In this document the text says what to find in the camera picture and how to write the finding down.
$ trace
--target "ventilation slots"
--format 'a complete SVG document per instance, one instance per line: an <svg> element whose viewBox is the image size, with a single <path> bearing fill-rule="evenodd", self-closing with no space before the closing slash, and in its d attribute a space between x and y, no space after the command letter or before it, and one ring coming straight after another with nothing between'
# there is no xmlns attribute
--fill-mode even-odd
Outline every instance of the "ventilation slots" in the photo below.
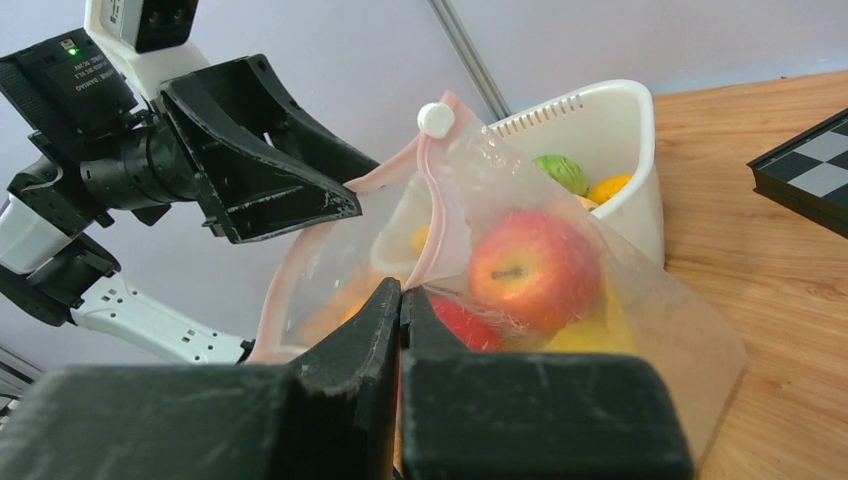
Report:
<svg viewBox="0 0 848 480"><path fill-rule="evenodd" d="M530 127L535 127L554 120L561 115L568 115L571 112L576 112L581 108L584 108L583 99L580 98L580 95L574 95L565 99L557 100L533 112L507 119L502 124L498 125L495 128L495 131L501 136L501 138L507 137L513 133L518 133L522 130L527 130Z"/></svg>

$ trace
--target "white wall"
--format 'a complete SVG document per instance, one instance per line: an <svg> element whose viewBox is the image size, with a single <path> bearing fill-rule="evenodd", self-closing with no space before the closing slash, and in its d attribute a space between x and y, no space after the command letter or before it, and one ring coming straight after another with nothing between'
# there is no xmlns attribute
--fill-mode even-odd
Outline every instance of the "white wall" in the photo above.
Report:
<svg viewBox="0 0 848 480"><path fill-rule="evenodd" d="M84 5L84 0L0 2L0 51L11 53L81 26ZM492 120L423 1L202 0L192 39L213 63L265 53L307 111L376 159L405 145L416 133L420 106L446 89ZM0 100L4 186L37 158L27 134L25 122ZM193 205L173 209L153 228L120 213L115 226L94 226L91 234L121 260L141 290L215 328L253 338L268 283L291 236L233 246L200 227L203 217ZM104 335L42 325L5 298L0 298L0 345L41 368L155 361Z"/></svg>
<svg viewBox="0 0 848 480"><path fill-rule="evenodd" d="M848 68L846 0L453 0L513 111L614 78L655 93Z"/></svg>

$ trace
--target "wooden table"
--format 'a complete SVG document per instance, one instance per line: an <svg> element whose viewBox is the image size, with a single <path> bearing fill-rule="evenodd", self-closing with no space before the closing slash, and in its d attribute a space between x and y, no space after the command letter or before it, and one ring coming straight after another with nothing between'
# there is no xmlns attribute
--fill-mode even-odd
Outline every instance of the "wooden table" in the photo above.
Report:
<svg viewBox="0 0 848 480"><path fill-rule="evenodd" d="M746 163L848 107L848 72L657 96L667 270L749 364L702 479L848 478L848 239L752 192Z"/></svg>

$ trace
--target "white square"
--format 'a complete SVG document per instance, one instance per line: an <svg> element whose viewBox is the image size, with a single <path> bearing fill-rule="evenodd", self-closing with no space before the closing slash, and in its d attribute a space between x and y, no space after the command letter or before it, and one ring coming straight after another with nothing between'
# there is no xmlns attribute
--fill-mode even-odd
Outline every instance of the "white square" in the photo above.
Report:
<svg viewBox="0 0 848 480"><path fill-rule="evenodd" d="M846 184L848 184L848 170L829 163L822 163L789 181L789 185L817 197L823 197Z"/></svg>
<svg viewBox="0 0 848 480"><path fill-rule="evenodd" d="M801 155L826 162L833 157L848 152L848 137L827 132L795 149Z"/></svg>

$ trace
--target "white plastic container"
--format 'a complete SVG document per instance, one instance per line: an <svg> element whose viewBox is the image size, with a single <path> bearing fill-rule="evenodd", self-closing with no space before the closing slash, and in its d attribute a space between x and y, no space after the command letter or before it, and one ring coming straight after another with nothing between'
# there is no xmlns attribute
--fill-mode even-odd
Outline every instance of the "white plastic container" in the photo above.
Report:
<svg viewBox="0 0 848 480"><path fill-rule="evenodd" d="M530 158L564 155L574 160L590 185L614 175L633 175L592 213L648 258L665 265L653 99L644 85L630 80L596 83L491 127Z"/></svg>

